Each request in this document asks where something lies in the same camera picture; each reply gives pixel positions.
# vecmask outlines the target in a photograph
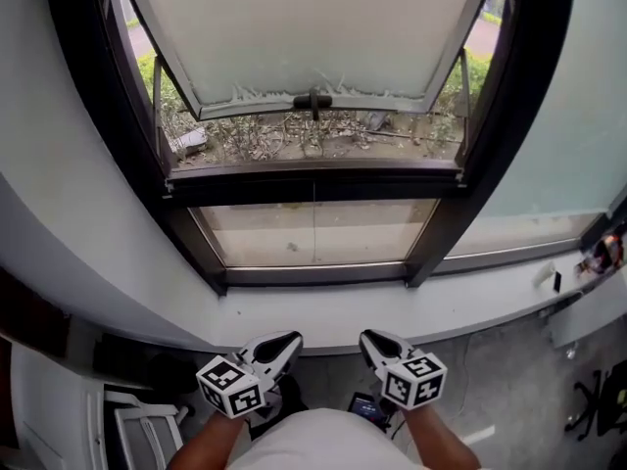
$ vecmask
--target forearm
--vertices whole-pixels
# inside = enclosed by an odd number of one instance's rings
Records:
[[[229,419],[215,413],[198,434],[169,463],[169,470],[223,470],[244,425],[244,417]]]
[[[404,411],[422,463],[430,470],[477,470],[481,464],[430,407]]]

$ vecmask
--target person's right arm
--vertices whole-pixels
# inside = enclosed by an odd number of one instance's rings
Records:
[[[403,411],[422,464],[430,470],[478,470],[481,464],[462,441],[426,405]]]

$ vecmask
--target black and white cube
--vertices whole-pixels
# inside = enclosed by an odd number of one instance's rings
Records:
[[[198,371],[196,378],[207,402],[229,418],[265,405],[260,379],[221,356]]]
[[[408,358],[385,367],[381,395],[415,409],[442,396],[446,377],[447,367],[433,353]]]

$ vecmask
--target white wall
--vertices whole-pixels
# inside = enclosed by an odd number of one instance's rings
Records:
[[[544,261],[455,277],[301,290],[231,290],[218,300],[128,187],[72,83],[46,0],[0,0],[0,262],[85,318],[138,339],[239,347],[301,331],[310,353],[354,352],[367,327],[415,342],[515,318],[554,301]],[[562,294],[578,255],[555,259]]]

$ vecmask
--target concrete floor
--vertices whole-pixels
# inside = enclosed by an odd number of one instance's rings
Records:
[[[453,431],[467,440],[485,468],[508,470],[602,470],[618,450],[621,438],[612,431],[579,443],[564,434],[568,416],[583,410],[583,399],[573,392],[575,381],[590,384],[595,369],[609,370],[627,358],[627,326],[613,322],[578,344],[574,358],[555,350],[544,333],[545,320],[537,316],[470,336],[422,346],[449,367],[443,397],[436,408]],[[209,355],[195,354],[199,366]],[[373,375],[360,355],[302,357],[293,375],[310,408],[346,409],[353,392],[367,393]],[[185,420],[184,437],[196,433],[211,413],[198,393],[185,400],[197,408]],[[393,419],[393,429],[400,419]],[[406,427],[394,444],[418,461]],[[233,457],[250,446],[243,433]]]

